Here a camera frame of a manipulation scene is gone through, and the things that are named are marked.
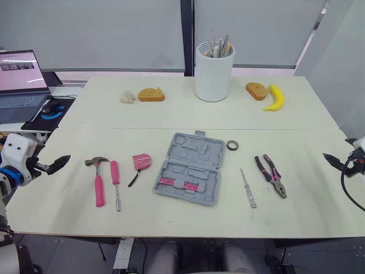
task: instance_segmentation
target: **laptop screen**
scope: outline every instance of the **laptop screen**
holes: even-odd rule
[[[0,94],[35,89],[48,90],[33,51],[0,53]]]

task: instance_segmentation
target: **pink screwdriver handle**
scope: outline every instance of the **pink screwdriver handle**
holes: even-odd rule
[[[103,205],[105,205],[103,179],[100,175],[95,177],[95,194],[96,194],[96,206],[102,207]]]
[[[110,162],[110,171],[112,174],[113,184],[119,184],[118,163],[116,161]]]

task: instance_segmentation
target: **white cup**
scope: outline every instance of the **white cup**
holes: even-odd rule
[[[226,98],[232,74],[234,47],[231,54],[222,58],[203,55],[208,46],[204,42],[196,48],[195,94],[207,102],[216,102]]]

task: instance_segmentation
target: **pliers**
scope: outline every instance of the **pliers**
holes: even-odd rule
[[[271,171],[272,171],[272,175],[263,167],[262,163],[260,162],[260,159],[258,156],[255,157],[255,161],[257,164],[258,169],[262,172],[262,174],[264,175],[266,181],[268,181],[269,183],[271,183],[274,186],[275,191],[279,194],[279,196],[283,199],[286,198],[286,192],[285,192],[285,188],[282,185],[282,183],[280,182],[280,178],[281,175],[279,174],[279,172],[276,170],[276,167],[274,165],[274,163],[270,160],[270,158],[264,154],[263,158],[267,161],[267,163],[269,164]]]

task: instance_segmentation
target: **white wall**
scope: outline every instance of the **white wall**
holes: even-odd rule
[[[326,0],[196,0],[195,43],[224,39],[240,67],[292,69]]]
[[[352,138],[365,135],[364,12],[364,0],[332,0],[295,73]]]
[[[0,46],[48,71],[185,70],[178,0],[0,0]]]

